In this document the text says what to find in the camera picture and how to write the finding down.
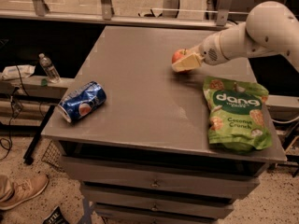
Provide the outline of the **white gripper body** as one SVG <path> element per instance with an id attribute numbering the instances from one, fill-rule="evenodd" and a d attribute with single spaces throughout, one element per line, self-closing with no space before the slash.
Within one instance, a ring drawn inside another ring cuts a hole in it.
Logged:
<path id="1" fill-rule="evenodd" d="M 221 34 L 215 33 L 204 38 L 198 45 L 189 49 L 189 52 L 197 53 L 205 63 L 217 65 L 227 63 L 228 59 L 221 50 Z"/>

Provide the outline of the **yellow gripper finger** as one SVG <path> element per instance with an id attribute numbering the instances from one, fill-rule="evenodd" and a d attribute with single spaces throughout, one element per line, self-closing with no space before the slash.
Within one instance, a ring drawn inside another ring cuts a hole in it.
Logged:
<path id="1" fill-rule="evenodd" d="M 187 63 L 187 69 L 189 71 L 196 69 L 202 65 L 204 58 L 196 53 L 191 53 L 185 55 L 183 58 L 179 59 L 175 64 L 182 62 L 183 60 Z"/>

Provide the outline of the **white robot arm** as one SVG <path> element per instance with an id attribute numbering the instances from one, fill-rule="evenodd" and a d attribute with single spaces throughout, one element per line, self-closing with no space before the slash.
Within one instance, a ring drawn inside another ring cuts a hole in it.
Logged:
<path id="1" fill-rule="evenodd" d="M 218 65 L 232 59 L 280 54 L 299 71 L 299 20 L 283 4 L 263 2 L 244 22 L 209 35 L 198 45 L 173 57 L 175 72 L 187 72 L 202 63 Z"/>

